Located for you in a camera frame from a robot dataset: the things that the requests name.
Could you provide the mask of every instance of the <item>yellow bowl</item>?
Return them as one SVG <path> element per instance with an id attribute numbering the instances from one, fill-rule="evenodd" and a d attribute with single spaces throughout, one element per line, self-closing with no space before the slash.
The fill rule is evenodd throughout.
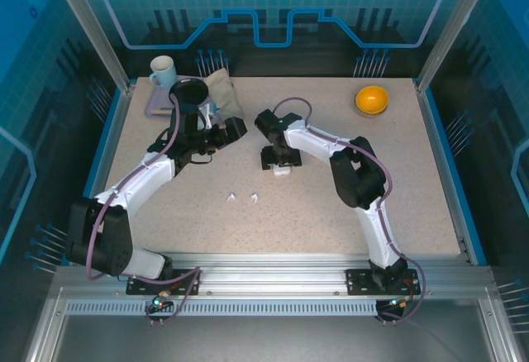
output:
<path id="1" fill-rule="evenodd" d="M 389 93 L 382 87 L 371 85 L 357 93 L 355 103 L 361 112 L 376 116 L 388 108 Z"/>

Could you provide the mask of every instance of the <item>transparent enclosure wall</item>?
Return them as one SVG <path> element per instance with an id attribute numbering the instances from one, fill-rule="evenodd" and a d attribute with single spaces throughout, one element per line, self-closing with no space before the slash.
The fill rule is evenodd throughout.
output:
<path id="1" fill-rule="evenodd" d="M 431 91 L 487 260 L 500 284 L 527 286 L 529 1 L 479 0 Z M 513 323 L 529 321 L 525 304 Z"/>
<path id="2" fill-rule="evenodd" d="M 457 0 L 89 2 L 132 78 L 160 54 L 190 75 L 411 77 Z"/>
<path id="3" fill-rule="evenodd" d="M 62 259 L 47 224 L 83 193 L 115 88 L 65 0 L 0 0 L 0 51 L 0 360 L 17 361 Z"/>

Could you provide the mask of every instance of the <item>speckled tabletop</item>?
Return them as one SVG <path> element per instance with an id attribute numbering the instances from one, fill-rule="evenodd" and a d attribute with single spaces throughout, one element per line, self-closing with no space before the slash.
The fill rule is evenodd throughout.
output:
<path id="1" fill-rule="evenodd" d="M 302 153 L 303 166 L 275 178 L 261 170 L 267 145 L 253 122 L 281 99 L 300 96 L 311 123 L 337 136 L 366 137 L 388 166 L 387 201 L 397 243 L 407 254 L 458 255 L 439 174 L 411 79 L 234 78 L 248 134 L 217 152 L 208 165 L 188 165 L 138 211 L 135 245 L 160 252 L 367 253 L 355 212 L 336 194 L 328 164 Z M 367 119 L 355 112 L 364 86 L 389 91 L 388 110 Z M 107 182 L 115 184 L 143 157 L 168 120 L 145 115 L 152 86 L 139 78 Z M 307 109 L 290 102 L 280 113 Z M 235 201 L 227 202 L 230 193 Z M 257 203 L 250 198 L 259 195 Z"/>

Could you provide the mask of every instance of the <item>aluminum frame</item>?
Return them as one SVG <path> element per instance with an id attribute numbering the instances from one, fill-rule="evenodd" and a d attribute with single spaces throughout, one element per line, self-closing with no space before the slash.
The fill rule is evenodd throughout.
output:
<path id="1" fill-rule="evenodd" d="M 97 51 L 101 61 L 108 70 L 108 73 L 116 83 L 116 86 L 123 92 L 127 92 L 129 78 L 122 67 L 119 59 L 110 44 L 105 32 L 99 24 L 96 15 L 93 13 L 88 0 L 66 0 L 79 20 L 87 37 Z"/>
<path id="2" fill-rule="evenodd" d="M 422 117 L 427 129 L 431 150 L 437 164 L 439 177 L 441 178 L 441 184 L 445 192 L 446 203 L 448 205 L 448 210 L 450 211 L 455 234 L 458 236 L 458 241 L 460 242 L 461 252 L 465 255 L 468 255 L 471 264 L 478 264 L 478 257 L 476 255 L 472 238 L 469 233 L 469 226 L 465 220 L 463 208 L 461 207 L 460 199 L 455 188 L 454 179 L 450 174 L 448 160 L 446 159 L 446 155 L 441 143 L 441 137 L 439 136 L 440 130 L 437 129 L 433 112 L 431 110 L 430 104 L 427 101 L 426 91 L 421 92 L 419 89 L 417 89 L 417 99 L 419 101 L 419 107 L 421 108 Z"/>
<path id="3" fill-rule="evenodd" d="M 190 300 L 214 300 L 219 303 L 302 299 L 325 304 L 384 299 L 347 296 L 345 269 L 367 268 L 367 256 L 364 255 L 174 254 L 171 257 L 175 268 L 202 267 L 199 294 Z M 423 289 L 427 292 L 425 302 L 479 300 L 484 330 L 488 332 L 497 360 L 522 360 L 489 267 L 472 266 L 462 260 L 413 257 L 422 262 L 428 278 L 426 289 Z M 69 302 L 149 299 L 127 296 L 125 287 L 126 283 L 112 277 L 105 277 L 96 283 L 89 282 L 84 267 L 59 267 L 26 361 L 53 360 Z M 122 315 L 122 312 L 116 313 L 116 316 Z"/>
<path id="4" fill-rule="evenodd" d="M 424 93 L 427 90 L 477 2 L 478 0 L 459 0 L 457 2 L 417 78 L 419 92 Z"/>
<path id="5" fill-rule="evenodd" d="M 99 160 L 93 184 L 90 188 L 90 193 L 88 195 L 90 198 L 93 198 L 96 194 L 105 189 L 108 174 L 110 173 L 110 169 L 112 167 L 117 144 L 119 143 L 122 129 L 125 125 L 126 114 L 131 104 L 131 99 L 135 88 L 136 83 L 133 82 L 130 84 L 127 91 L 121 91 L 120 93 L 116 111 L 114 112 L 113 118 L 110 119 L 112 122 L 110 129 L 108 130 L 108 137 L 105 141 L 105 146 L 102 149 L 101 159 Z"/>

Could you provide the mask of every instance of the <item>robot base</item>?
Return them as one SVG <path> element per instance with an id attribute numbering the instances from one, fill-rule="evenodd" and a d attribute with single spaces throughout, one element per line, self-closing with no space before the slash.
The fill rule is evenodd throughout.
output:
<path id="1" fill-rule="evenodd" d="M 188 269 L 174 269 L 173 275 L 171 278 L 179 277 L 180 275 L 183 275 L 187 273 Z M 171 288 L 171 296 L 183 296 L 186 291 L 189 288 L 189 285 L 191 284 L 191 280 L 193 279 L 193 275 L 189 275 L 187 278 L 182 279 L 181 282 L 176 283 L 175 287 L 173 287 L 173 284 L 169 285 L 153 285 L 151 283 L 145 283 L 140 281 L 139 279 L 133 279 L 129 278 L 127 284 L 126 284 L 126 294 L 129 296 L 155 296 L 158 293 Z M 198 283 L 193 285 L 193 288 L 191 289 L 190 296 L 196 296 L 198 295 L 198 286 L 200 284 L 200 274 L 197 276 Z"/>
<path id="2" fill-rule="evenodd" d="M 373 281 L 373 271 L 370 269 L 348 269 L 346 279 L 349 296 L 409 296 L 411 290 L 413 296 L 421 294 L 421 285 L 415 269 L 405 269 L 400 275 L 400 281 L 390 286 L 387 292 L 380 289 L 380 286 Z M 403 282 L 406 279 L 412 282 L 411 289 Z"/>

